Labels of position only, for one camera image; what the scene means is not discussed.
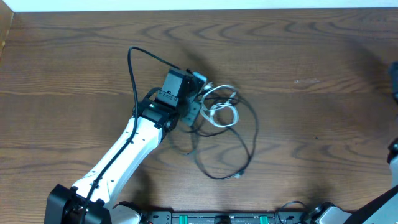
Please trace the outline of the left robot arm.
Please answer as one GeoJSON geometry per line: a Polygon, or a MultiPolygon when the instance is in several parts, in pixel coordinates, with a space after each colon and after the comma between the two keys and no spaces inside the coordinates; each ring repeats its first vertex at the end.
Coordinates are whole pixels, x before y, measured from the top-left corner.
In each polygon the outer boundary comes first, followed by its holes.
{"type": "Polygon", "coordinates": [[[171,68],[162,87],[151,89],[134,108],[119,139],[71,188],[56,185],[47,197],[45,223],[140,223],[142,213],[116,200],[139,164],[178,121],[196,120],[196,97],[207,79],[171,68]]]}

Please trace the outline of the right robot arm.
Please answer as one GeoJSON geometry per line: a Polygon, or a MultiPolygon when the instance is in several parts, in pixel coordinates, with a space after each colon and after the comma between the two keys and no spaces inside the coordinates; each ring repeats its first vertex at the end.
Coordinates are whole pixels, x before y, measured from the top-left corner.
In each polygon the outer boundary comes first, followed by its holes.
{"type": "Polygon", "coordinates": [[[391,172],[391,187],[364,207],[354,212],[345,223],[397,223],[397,138],[388,146],[387,163],[391,172]]]}

